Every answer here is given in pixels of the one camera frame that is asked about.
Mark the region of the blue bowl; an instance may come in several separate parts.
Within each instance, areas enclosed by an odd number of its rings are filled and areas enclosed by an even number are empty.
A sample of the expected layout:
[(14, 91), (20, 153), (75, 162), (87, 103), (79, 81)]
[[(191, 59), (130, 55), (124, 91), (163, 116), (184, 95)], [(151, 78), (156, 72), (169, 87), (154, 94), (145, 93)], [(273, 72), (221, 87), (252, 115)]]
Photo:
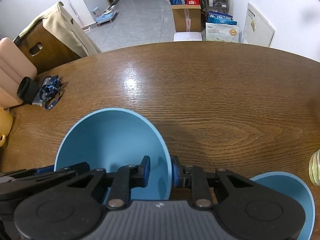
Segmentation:
[(87, 162), (90, 168), (116, 172), (150, 157), (145, 188), (131, 191), (132, 199), (167, 200), (172, 168), (169, 150), (155, 126), (140, 114), (123, 108), (104, 108), (80, 119), (65, 135), (55, 159), (55, 170)]
[(310, 240), (313, 232), (316, 210), (313, 195), (306, 183), (298, 176), (288, 172), (266, 172), (251, 178), (252, 181), (276, 190), (295, 199), (305, 211), (305, 223), (298, 240)]

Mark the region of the yellow ceramic mug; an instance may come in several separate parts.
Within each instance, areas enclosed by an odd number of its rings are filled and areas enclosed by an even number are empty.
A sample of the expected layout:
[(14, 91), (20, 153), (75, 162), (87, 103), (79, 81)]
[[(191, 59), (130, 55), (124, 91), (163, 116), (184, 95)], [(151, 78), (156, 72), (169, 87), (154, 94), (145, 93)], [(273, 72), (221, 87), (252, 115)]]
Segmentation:
[(5, 140), (11, 131), (13, 124), (13, 116), (5, 109), (0, 109), (0, 146), (5, 144)]

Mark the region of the black cylindrical cup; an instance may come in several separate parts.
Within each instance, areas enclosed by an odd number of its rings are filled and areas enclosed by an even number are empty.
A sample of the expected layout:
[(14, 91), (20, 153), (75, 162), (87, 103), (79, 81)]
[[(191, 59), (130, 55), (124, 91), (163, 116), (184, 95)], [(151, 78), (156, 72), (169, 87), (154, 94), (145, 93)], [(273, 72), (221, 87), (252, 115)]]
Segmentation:
[(17, 90), (17, 96), (29, 105), (33, 104), (33, 101), (39, 91), (37, 82), (28, 76), (25, 76), (19, 84)]

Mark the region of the clear drinking glass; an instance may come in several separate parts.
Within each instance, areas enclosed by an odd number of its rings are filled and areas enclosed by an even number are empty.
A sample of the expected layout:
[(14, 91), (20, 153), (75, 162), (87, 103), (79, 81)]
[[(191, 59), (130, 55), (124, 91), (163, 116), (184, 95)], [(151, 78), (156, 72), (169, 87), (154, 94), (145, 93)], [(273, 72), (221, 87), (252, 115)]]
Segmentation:
[(320, 150), (312, 154), (309, 162), (309, 177), (313, 185), (320, 185)]

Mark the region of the pink ribbed suitcase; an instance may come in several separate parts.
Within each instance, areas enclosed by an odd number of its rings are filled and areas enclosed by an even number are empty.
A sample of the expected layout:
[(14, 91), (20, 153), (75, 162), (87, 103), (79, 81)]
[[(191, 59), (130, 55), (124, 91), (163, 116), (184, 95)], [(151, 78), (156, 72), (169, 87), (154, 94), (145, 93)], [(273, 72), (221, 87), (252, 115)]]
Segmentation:
[(17, 96), (18, 87), (26, 76), (35, 79), (37, 69), (10, 38), (1, 39), (0, 54), (0, 104), (6, 109), (22, 104)]

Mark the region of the wooden chair with beige cloth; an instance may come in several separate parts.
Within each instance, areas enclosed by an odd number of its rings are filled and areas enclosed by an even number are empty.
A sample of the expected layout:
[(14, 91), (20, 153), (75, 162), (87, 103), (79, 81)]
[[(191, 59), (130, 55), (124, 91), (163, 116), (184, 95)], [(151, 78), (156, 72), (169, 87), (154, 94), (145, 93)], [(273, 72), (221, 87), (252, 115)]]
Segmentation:
[(101, 53), (62, 2), (36, 16), (16, 36), (14, 44), (36, 67), (38, 74)]

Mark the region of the brown cardboard box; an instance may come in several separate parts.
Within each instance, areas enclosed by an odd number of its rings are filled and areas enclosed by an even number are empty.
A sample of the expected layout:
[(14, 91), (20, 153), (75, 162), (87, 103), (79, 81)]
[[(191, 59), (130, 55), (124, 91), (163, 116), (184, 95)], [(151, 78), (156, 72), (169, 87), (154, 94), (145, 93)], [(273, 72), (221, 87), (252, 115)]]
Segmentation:
[(200, 5), (172, 5), (171, 6), (176, 32), (201, 32)]

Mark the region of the white leaning board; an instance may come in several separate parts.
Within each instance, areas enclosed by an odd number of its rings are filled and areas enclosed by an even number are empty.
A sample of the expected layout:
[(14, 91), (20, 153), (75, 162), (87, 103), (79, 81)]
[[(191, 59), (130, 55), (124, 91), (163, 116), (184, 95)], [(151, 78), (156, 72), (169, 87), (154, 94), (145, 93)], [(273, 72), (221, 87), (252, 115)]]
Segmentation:
[(251, 4), (247, 5), (243, 38), (247, 44), (269, 47), (274, 37), (275, 29), (266, 18)]

